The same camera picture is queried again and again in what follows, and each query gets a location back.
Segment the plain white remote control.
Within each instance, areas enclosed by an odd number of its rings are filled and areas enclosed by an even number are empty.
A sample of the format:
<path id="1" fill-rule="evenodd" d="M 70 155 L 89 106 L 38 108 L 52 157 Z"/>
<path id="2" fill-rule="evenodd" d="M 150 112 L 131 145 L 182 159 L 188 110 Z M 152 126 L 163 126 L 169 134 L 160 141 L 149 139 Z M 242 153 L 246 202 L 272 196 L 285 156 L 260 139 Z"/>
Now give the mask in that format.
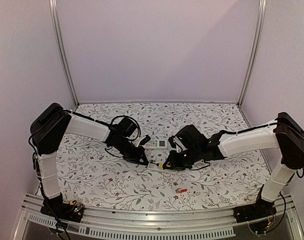
<path id="1" fill-rule="evenodd" d="M 149 170 L 155 171 L 155 172 L 160 172 L 160 173 L 167 173 L 167 174 L 177 174 L 178 171 L 177 170 L 170 170 L 170 169 L 163 169 L 163 168 L 159 168 L 158 166 L 154 165 L 154 164 L 148 164 L 147 168 Z"/>

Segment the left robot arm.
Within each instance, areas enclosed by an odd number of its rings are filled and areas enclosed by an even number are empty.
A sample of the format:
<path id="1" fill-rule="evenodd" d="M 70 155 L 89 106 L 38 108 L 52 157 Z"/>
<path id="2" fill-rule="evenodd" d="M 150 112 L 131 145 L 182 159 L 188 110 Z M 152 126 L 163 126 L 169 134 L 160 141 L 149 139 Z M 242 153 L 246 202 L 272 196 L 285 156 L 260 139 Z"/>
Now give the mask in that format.
<path id="1" fill-rule="evenodd" d="M 126 115 L 104 122 L 52 103 L 30 126 L 29 145 L 33 149 L 32 161 L 40 181 L 41 194 L 47 202 L 47 209 L 55 216 L 66 213 L 66 205 L 58 200 L 61 191 L 58 183 L 57 152 L 67 135 L 85 137 L 104 143 L 120 153 L 120 157 L 136 165 L 148 165 L 143 142 L 135 143 L 141 137 L 138 122 Z"/>

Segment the red AA battery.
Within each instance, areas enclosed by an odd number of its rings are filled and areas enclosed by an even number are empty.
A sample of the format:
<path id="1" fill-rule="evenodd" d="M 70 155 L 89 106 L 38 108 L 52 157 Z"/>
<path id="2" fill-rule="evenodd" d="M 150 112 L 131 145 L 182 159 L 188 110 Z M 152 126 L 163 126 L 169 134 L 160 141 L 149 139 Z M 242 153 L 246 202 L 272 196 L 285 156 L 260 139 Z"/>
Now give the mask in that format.
<path id="1" fill-rule="evenodd" d="M 179 189 L 176 191 L 177 194 L 185 193 L 187 192 L 187 189 Z"/>

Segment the yellow handled screwdriver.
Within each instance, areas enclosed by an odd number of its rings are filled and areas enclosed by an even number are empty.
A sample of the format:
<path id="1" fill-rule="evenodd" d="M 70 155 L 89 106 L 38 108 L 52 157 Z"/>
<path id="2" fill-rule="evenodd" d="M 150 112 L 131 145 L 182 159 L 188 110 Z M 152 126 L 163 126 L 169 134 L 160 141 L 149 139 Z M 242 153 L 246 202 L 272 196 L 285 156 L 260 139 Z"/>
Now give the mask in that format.
<path id="1" fill-rule="evenodd" d="M 171 166 L 166 164 L 164 165 L 163 163 L 155 163 L 155 162 L 149 162 L 152 165 L 156 165 L 157 167 L 161 168 L 161 169 L 170 169 Z"/>

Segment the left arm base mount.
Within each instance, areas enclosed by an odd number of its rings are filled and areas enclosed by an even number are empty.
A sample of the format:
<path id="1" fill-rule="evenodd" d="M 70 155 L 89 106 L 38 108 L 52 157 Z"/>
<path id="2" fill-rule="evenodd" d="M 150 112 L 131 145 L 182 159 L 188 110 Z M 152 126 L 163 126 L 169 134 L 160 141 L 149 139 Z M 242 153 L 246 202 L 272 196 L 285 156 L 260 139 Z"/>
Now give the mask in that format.
<path id="1" fill-rule="evenodd" d="M 40 212 L 44 215 L 60 220 L 80 223 L 83 218 L 84 205 L 73 201 L 72 204 L 64 203 L 62 200 L 44 200 Z"/>

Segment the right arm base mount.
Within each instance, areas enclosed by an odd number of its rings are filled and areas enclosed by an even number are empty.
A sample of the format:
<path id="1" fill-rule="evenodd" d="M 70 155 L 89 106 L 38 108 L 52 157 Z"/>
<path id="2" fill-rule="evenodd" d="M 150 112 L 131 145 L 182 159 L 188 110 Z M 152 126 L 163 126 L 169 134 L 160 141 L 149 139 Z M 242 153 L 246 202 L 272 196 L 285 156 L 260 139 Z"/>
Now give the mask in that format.
<path id="1" fill-rule="evenodd" d="M 235 207 L 233 217 L 237 223 L 248 223 L 250 231 L 256 235 L 266 234 L 275 221 L 277 210 L 272 205 L 249 204 Z"/>

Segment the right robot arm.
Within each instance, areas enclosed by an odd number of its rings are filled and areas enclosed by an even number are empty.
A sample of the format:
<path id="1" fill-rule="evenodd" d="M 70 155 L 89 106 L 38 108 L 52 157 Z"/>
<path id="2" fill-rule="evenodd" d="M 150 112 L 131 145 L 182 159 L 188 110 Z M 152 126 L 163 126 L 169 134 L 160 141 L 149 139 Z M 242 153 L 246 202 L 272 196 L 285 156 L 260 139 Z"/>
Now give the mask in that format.
<path id="1" fill-rule="evenodd" d="M 221 130 L 210 138 L 194 125 L 182 128 L 169 138 L 170 151 L 163 169 L 183 171 L 194 163 L 224 160 L 236 154 L 264 149 L 279 149 L 281 159 L 263 185 L 258 201 L 251 206 L 254 218 L 261 218 L 297 170 L 304 168 L 304 130 L 286 112 L 263 125 L 241 131 Z"/>

